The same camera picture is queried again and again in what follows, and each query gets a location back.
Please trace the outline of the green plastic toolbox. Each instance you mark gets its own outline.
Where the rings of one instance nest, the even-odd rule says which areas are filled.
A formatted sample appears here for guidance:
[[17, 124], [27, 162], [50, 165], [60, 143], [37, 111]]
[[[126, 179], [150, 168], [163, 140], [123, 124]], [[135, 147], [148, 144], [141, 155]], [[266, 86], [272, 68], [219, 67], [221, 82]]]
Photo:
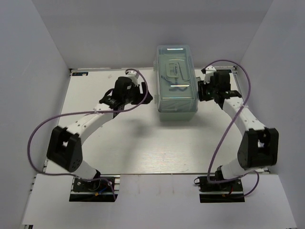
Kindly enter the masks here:
[[190, 121], [198, 110], [198, 86], [190, 47], [159, 45], [154, 71], [159, 119]]

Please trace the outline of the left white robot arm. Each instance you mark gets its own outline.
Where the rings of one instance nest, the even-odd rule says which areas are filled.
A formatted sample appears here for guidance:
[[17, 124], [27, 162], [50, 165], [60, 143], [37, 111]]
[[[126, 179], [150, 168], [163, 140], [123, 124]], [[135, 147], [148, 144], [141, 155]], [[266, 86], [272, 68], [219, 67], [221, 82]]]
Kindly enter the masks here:
[[53, 129], [47, 158], [70, 175], [84, 179], [89, 190], [98, 189], [101, 174], [83, 159], [82, 144], [105, 123], [124, 112], [126, 105], [136, 107], [149, 104], [152, 99], [146, 81], [138, 84], [135, 76], [119, 77], [92, 112], [66, 127]]

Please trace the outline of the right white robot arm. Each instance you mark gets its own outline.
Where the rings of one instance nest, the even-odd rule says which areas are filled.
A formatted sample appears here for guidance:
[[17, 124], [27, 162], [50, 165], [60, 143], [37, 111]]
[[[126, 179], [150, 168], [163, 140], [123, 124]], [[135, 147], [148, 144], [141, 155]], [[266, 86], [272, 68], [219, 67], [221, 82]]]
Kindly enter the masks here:
[[278, 158], [279, 133], [261, 123], [246, 107], [241, 94], [231, 89], [230, 74], [212, 66], [202, 70], [204, 80], [198, 82], [199, 100], [214, 101], [232, 119], [242, 140], [236, 159], [219, 166], [211, 183], [227, 190], [233, 180], [248, 172], [274, 166]]

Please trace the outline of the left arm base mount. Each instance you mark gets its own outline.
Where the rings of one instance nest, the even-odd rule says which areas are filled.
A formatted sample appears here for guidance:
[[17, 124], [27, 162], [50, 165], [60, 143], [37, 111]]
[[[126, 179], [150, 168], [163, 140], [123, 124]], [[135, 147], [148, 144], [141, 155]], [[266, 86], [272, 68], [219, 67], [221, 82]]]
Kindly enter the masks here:
[[120, 175], [104, 175], [101, 180], [87, 182], [75, 178], [71, 186], [70, 202], [113, 203], [120, 188]]

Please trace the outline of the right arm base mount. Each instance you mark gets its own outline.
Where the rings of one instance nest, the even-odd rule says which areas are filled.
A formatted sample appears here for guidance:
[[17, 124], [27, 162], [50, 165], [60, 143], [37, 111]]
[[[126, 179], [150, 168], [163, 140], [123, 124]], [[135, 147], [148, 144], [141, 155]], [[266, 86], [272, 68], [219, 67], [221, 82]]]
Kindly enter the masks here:
[[194, 185], [199, 188], [200, 203], [242, 203], [244, 189], [241, 179], [220, 184], [208, 182], [207, 176], [194, 179]]

